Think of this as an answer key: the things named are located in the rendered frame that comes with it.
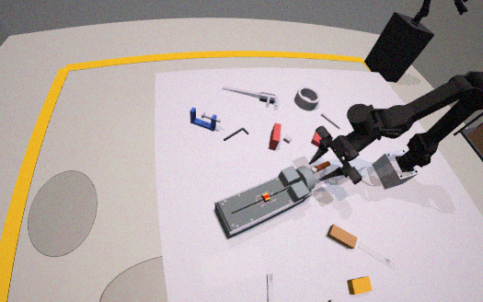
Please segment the yellow-orange block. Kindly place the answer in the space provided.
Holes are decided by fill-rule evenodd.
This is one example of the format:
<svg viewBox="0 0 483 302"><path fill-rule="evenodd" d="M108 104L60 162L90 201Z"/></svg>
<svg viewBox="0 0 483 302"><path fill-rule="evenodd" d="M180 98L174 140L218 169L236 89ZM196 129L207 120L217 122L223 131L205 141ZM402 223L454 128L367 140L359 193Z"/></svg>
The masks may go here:
<svg viewBox="0 0 483 302"><path fill-rule="evenodd" d="M371 288L371 282L369 276L360 277L357 279L351 279L347 281L350 295L357 295L369 291L373 291Z"/></svg>

